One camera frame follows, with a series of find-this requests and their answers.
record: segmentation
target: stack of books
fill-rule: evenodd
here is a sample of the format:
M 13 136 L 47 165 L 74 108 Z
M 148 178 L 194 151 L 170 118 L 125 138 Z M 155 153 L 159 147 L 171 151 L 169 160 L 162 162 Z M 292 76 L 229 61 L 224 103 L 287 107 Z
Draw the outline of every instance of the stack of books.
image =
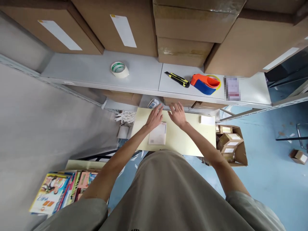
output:
M 50 172 L 40 187 L 29 212 L 53 215 L 80 199 L 100 169 Z

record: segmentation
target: person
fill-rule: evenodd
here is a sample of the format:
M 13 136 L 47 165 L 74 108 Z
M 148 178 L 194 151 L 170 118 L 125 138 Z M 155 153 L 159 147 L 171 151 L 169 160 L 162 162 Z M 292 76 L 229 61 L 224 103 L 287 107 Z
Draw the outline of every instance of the person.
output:
M 226 198 L 181 154 L 160 150 L 142 160 L 130 188 L 107 216 L 106 202 L 115 180 L 142 140 L 161 123 L 160 106 L 104 165 L 78 202 L 35 230 L 285 230 L 271 209 L 250 196 L 220 152 L 186 121 L 181 103 L 170 105 L 169 116 L 211 163 Z

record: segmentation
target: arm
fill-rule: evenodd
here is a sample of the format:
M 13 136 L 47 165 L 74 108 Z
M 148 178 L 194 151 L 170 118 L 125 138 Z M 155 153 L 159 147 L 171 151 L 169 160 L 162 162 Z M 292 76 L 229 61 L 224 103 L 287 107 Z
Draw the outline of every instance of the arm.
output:
M 163 119 L 161 104 L 151 111 L 146 124 L 130 138 L 103 166 L 82 198 L 101 198 L 107 202 L 120 171 L 135 153 L 142 140 L 156 128 Z
M 171 112 L 168 112 L 168 114 L 171 120 L 189 135 L 202 155 L 211 163 L 218 175 L 225 194 L 227 195 L 231 191 L 240 191 L 250 196 L 240 178 L 221 153 L 186 121 L 182 104 L 178 102 L 178 104 L 172 104 L 169 107 Z

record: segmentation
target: yellow box cutter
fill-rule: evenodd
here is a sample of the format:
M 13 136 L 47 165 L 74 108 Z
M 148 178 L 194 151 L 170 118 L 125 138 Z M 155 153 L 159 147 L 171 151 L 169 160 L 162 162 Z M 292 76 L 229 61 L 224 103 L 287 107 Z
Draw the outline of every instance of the yellow box cutter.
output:
M 178 76 L 174 73 L 165 72 L 165 74 L 167 74 L 171 79 L 177 81 L 183 87 L 188 88 L 190 86 L 190 83 L 186 79 L 184 79 L 184 78 L 182 78 L 182 77 L 180 77 L 180 76 Z

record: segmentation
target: t-shirt sleeve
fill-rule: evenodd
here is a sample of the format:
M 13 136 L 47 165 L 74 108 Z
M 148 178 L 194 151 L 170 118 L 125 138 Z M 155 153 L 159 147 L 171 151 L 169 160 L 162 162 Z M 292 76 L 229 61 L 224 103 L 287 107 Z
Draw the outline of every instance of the t-shirt sleeve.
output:
M 226 201 L 255 231 L 286 231 L 277 215 L 260 201 L 238 191 L 228 193 Z
M 34 231 L 98 230 L 108 216 L 108 207 L 102 199 L 80 199 L 56 212 Z

